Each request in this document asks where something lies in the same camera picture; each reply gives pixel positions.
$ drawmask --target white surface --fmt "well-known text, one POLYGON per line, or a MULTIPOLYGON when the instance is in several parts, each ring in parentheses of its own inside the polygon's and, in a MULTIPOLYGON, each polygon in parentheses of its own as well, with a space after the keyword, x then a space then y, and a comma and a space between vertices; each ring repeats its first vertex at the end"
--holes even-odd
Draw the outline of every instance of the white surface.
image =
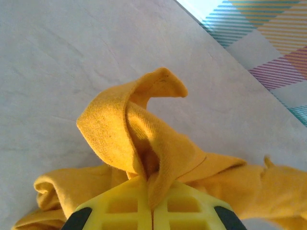
POLYGON ((172 0, 0 2, 1 229, 40 174, 100 164, 75 125, 94 96, 160 66, 189 96, 149 110, 205 151, 307 168, 307 129, 172 0))

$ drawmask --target yellow stripe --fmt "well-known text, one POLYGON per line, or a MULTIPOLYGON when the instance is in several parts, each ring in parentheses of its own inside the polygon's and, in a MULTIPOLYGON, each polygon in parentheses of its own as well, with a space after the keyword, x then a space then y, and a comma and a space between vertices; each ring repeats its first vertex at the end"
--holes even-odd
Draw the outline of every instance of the yellow stripe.
POLYGON ((285 30, 307 30, 306 27, 286 27, 286 26, 276 26, 276 25, 261 25, 261 27, 275 28, 275 29, 285 29, 285 30))
POLYGON ((294 46, 281 46, 281 45, 275 45, 275 44, 273 44, 273 46, 276 48, 288 48, 291 50, 297 50, 297 47, 294 47, 294 46))
MULTIPOLYGON (((236 8, 239 11, 268 11, 268 8, 257 8, 255 9, 254 7, 251 8, 241 8, 241 7, 237 7, 236 8)), ((280 9, 280 8, 270 8, 270 11, 287 11, 287 12, 304 12, 306 9, 293 9, 293 8, 289 8, 289 9, 280 9)))
POLYGON ((251 17, 251 16, 246 16, 247 19, 250 19, 249 21, 251 23, 261 23, 260 21, 253 21, 253 19, 260 19, 260 20, 281 20, 281 21, 306 21, 307 18, 262 18, 262 17, 251 17))
POLYGON ((269 22, 265 22, 265 24, 279 24, 279 25, 302 25, 302 26, 306 26, 306 23, 293 23, 293 22, 275 22, 274 19, 272 19, 269 22))
POLYGON ((304 47, 304 44, 299 44, 299 43, 289 43, 289 42, 276 42, 276 41, 270 41, 271 43, 276 43, 276 44, 285 44, 285 45, 294 45, 294 46, 299 46, 299 47, 304 47))
POLYGON ((299 36, 299 35, 287 35, 287 34, 270 34, 270 33, 261 33, 262 35, 268 35, 268 36, 278 36, 278 37, 297 37, 297 38, 306 38, 307 36, 299 36))
POLYGON ((290 41, 290 42, 303 42, 303 43, 306 43, 305 46, 307 46, 307 40, 289 39, 289 38, 283 38, 283 37, 265 37, 265 38, 268 39, 268 40, 282 40, 282 41, 290 41))
POLYGON ((290 33, 290 34, 299 34, 299 35, 307 35, 307 32, 304 31, 285 31, 285 30, 270 30, 270 29, 261 29, 258 28, 259 31, 266 31, 266 32, 280 32, 280 33, 290 33))
MULTIPOLYGON (((241 12, 241 14, 250 14, 250 12, 241 12)), ((253 14, 256 15, 268 15, 268 16, 278 16, 278 15, 282 15, 282 16, 297 16, 297 17, 306 17, 307 13, 266 13, 266 12, 255 12, 253 14)))
POLYGON ((232 3, 234 6, 307 6, 305 3, 232 3))

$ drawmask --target colorful checkered tablecloth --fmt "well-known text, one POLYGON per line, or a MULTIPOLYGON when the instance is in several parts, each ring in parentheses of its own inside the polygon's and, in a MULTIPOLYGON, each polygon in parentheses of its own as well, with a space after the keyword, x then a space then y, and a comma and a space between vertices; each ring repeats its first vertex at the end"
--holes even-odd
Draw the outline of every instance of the colorful checkered tablecloth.
POLYGON ((307 0, 178 0, 307 127, 307 0))

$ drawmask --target fabric fold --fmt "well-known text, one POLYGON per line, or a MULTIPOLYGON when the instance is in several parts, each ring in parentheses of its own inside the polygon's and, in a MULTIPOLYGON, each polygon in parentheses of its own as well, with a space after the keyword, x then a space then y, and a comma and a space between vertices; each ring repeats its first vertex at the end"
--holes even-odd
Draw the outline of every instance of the fabric fold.
POLYGON ((241 219, 264 218, 285 229, 307 230, 306 172, 274 165, 269 158, 262 167, 204 152, 146 110, 151 97, 187 94, 165 68, 101 92, 77 126, 106 164, 40 176, 34 184, 39 210, 13 230, 60 229, 78 205, 136 175, 148 182, 151 209, 179 180, 226 201, 241 219))

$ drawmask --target yellow shirt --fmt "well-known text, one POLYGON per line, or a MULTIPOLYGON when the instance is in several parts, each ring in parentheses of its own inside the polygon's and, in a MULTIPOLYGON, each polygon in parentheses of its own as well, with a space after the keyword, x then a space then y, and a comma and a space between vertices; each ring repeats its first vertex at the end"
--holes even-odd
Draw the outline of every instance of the yellow shirt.
POLYGON ((149 113, 151 97, 185 97, 168 69, 101 92, 77 120, 88 144, 105 164, 61 169, 34 184, 39 210, 13 230, 57 230, 81 203, 140 175, 153 209, 174 180, 229 203, 241 219, 265 218, 284 229, 307 230, 307 173, 287 166, 247 165, 208 153, 149 113))

